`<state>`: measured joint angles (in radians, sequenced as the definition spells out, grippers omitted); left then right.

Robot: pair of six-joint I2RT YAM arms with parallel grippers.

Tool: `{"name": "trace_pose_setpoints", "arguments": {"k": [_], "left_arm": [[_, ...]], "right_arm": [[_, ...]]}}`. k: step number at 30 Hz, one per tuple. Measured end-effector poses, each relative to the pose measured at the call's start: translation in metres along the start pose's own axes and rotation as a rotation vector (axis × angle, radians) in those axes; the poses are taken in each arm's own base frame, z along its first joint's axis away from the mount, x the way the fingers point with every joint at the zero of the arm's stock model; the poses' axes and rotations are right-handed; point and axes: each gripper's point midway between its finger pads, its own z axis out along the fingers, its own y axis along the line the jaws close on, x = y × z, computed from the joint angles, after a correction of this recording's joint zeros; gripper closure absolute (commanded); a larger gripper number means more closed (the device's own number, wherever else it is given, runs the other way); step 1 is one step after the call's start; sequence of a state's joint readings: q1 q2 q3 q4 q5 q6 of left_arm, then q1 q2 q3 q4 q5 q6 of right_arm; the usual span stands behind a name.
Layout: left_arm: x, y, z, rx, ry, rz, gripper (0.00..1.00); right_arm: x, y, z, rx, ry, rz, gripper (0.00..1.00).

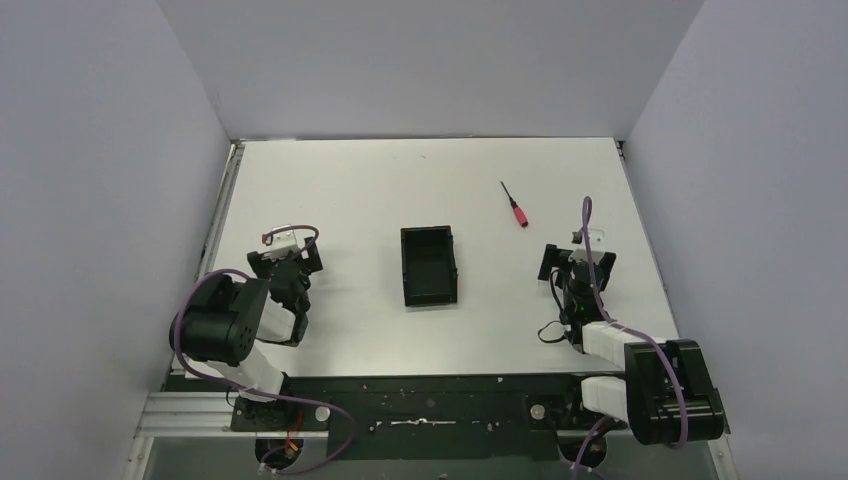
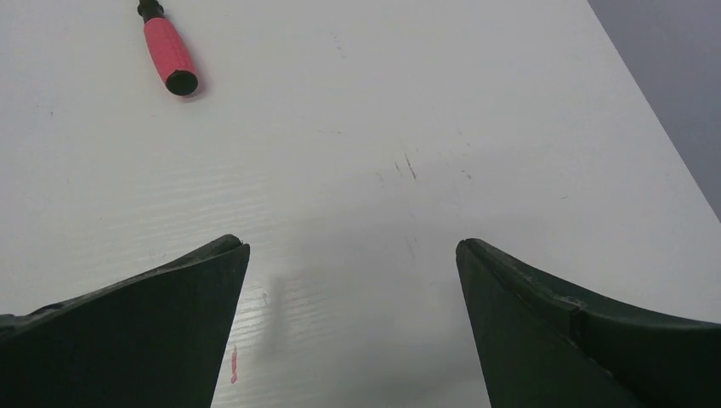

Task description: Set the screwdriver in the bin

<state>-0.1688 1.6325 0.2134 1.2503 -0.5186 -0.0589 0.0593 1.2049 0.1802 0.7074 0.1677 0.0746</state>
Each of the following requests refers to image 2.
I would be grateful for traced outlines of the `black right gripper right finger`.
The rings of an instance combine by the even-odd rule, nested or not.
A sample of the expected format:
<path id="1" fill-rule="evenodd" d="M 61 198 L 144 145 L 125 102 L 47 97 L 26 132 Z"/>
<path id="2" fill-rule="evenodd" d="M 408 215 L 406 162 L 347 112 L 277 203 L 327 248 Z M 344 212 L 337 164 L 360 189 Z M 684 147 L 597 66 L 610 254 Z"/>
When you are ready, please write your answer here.
<path id="1" fill-rule="evenodd" d="M 479 239 L 456 262 L 493 406 L 719 406 L 719 324 L 617 301 Z"/>

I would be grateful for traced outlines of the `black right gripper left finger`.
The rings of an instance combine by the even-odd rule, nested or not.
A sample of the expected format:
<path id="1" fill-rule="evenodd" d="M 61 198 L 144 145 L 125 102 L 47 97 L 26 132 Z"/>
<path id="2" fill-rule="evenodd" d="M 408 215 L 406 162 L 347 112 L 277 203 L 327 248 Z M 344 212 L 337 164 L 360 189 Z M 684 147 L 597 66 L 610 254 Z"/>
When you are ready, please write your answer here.
<path id="1" fill-rule="evenodd" d="M 1 317 L 4 407 L 208 407 L 250 258 L 233 235 Z"/>

